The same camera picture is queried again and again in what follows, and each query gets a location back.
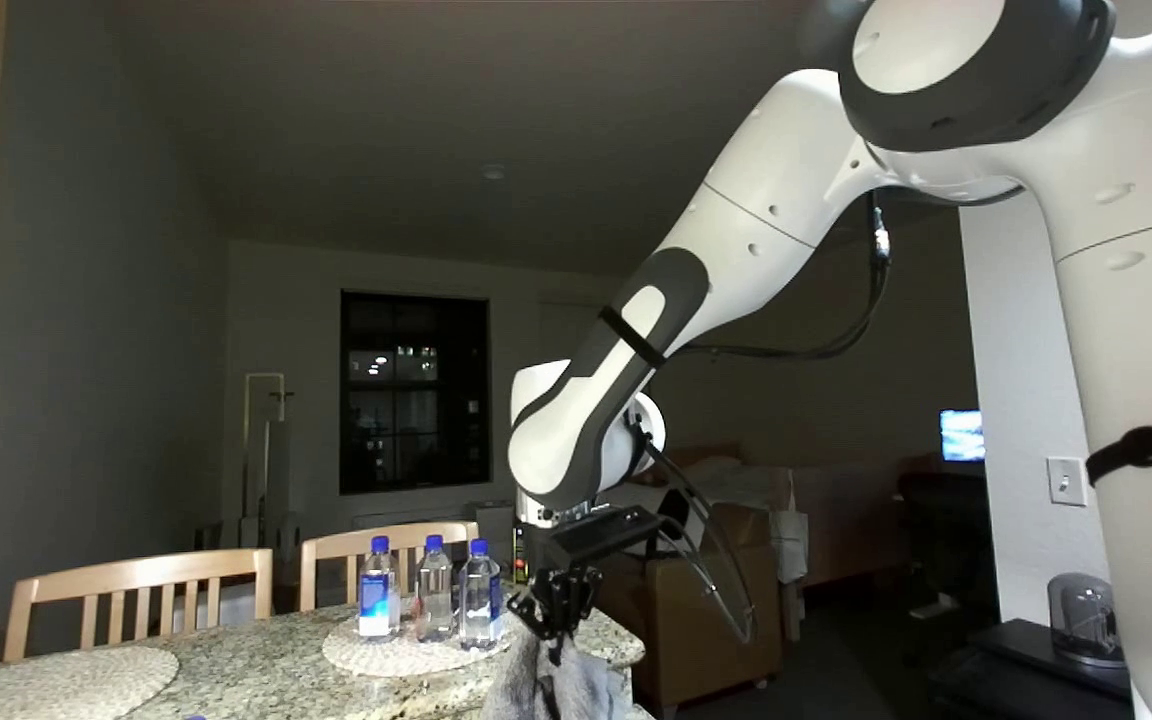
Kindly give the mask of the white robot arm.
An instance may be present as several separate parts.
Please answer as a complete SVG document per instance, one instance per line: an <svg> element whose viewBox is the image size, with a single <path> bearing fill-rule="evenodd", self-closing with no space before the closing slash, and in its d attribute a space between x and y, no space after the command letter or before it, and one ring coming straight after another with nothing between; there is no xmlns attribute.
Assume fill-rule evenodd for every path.
<svg viewBox="0 0 1152 720"><path fill-rule="evenodd" d="M869 0L837 60L779 74L585 349L517 375L518 521L565 558L650 441L654 368L763 306L878 188L954 206L1025 191L1057 287L1126 679L1152 717L1152 31L1114 0Z"/></svg>

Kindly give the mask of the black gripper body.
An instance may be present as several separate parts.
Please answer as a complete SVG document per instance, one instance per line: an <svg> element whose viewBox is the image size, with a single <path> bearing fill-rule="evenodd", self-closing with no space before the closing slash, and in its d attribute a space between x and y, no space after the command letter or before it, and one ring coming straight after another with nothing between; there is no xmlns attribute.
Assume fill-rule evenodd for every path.
<svg viewBox="0 0 1152 720"><path fill-rule="evenodd" d="M557 526L529 526L529 578L509 600L509 612L540 639L573 636L592 612L601 558L654 533L660 514L642 507L601 507Z"/></svg>

